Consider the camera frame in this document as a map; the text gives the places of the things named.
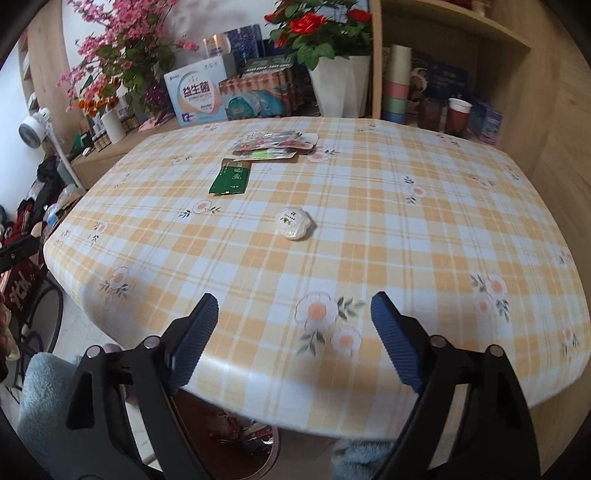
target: floor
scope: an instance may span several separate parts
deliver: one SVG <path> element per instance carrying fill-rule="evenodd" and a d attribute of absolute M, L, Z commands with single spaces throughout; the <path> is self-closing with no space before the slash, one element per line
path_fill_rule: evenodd
<path fill-rule="evenodd" d="M 38 309 L 38 317 L 33 324 L 35 329 L 50 329 L 51 314 L 48 318 L 43 312 L 55 312 L 57 297 L 48 297 Z M 66 361 L 74 361 L 78 355 L 83 355 L 91 345 L 114 343 L 113 340 L 96 327 L 78 305 L 64 294 L 64 313 L 60 334 L 54 354 Z M 12 390 L 19 398 L 18 391 Z M 4 388 L 0 388 L 0 406 L 13 426 L 18 421 L 18 403 Z M 131 424 L 138 450 L 142 458 L 152 454 L 153 450 L 137 407 L 128 406 L 129 422 Z M 265 480 L 328 480 L 330 478 L 330 454 L 335 440 L 317 437 L 303 433 L 284 430 L 281 432 L 281 452 L 273 469 L 265 476 Z"/>

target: table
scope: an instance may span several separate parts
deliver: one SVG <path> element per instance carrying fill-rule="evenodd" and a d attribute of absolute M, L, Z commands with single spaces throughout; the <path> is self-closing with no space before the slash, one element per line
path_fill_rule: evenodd
<path fill-rule="evenodd" d="M 86 189 L 91 188 L 109 169 L 122 157 L 146 138 L 155 134 L 170 132 L 180 128 L 178 120 L 171 118 L 168 122 L 152 130 L 140 132 L 137 129 L 129 132 L 123 140 L 107 145 L 102 150 L 94 150 L 87 157 L 79 156 L 72 162 L 72 168 Z"/>
<path fill-rule="evenodd" d="M 209 195 L 231 143 L 260 129 L 320 141 L 293 162 L 254 163 L 243 195 Z M 305 241 L 275 234 L 285 205 L 314 219 Z M 575 381 L 591 350 L 568 247 L 515 163 L 382 121 L 270 119 L 152 136 L 97 182 L 44 253 L 126 347 L 212 293 L 219 324 L 189 391 L 312 433 L 391 439 L 413 407 L 369 318 L 380 290 L 454 346 L 502 345 L 531 406 Z M 460 411 L 455 402 L 449 425 Z"/>

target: clothing pile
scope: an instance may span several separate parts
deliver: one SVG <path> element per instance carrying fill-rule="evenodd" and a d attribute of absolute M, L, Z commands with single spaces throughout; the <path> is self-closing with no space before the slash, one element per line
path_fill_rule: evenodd
<path fill-rule="evenodd" d="M 37 179 L 27 197 L 18 206 L 16 222 L 8 220 L 4 208 L 0 210 L 0 247 L 16 242 L 31 233 L 37 223 L 43 222 L 47 208 L 57 201 L 63 188 L 64 181 L 57 172 L 57 157 L 46 158 L 37 169 Z"/>

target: yellow checkered tablecloth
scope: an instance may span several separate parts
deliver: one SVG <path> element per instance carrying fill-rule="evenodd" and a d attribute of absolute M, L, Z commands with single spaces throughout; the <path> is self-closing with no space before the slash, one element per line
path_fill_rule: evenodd
<path fill-rule="evenodd" d="M 209 195 L 234 141 L 263 129 L 316 132 L 319 145 L 297 161 L 253 163 L 245 194 Z M 275 233 L 285 205 L 308 211 L 310 238 Z M 219 324 L 189 390 L 313 433 L 393 438 L 413 407 L 369 317 L 380 290 L 456 347 L 502 345 L 530 405 L 575 381 L 591 350 L 572 257 L 515 163 L 382 121 L 267 119 L 155 135 L 92 188 L 44 253 L 126 347 L 212 293 Z"/>

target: pink cup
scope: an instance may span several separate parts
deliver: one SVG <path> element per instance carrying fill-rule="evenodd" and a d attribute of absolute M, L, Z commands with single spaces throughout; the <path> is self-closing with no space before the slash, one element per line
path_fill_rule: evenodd
<path fill-rule="evenodd" d="M 408 98 L 408 85 L 384 80 L 384 94 L 390 98 L 406 100 Z"/>

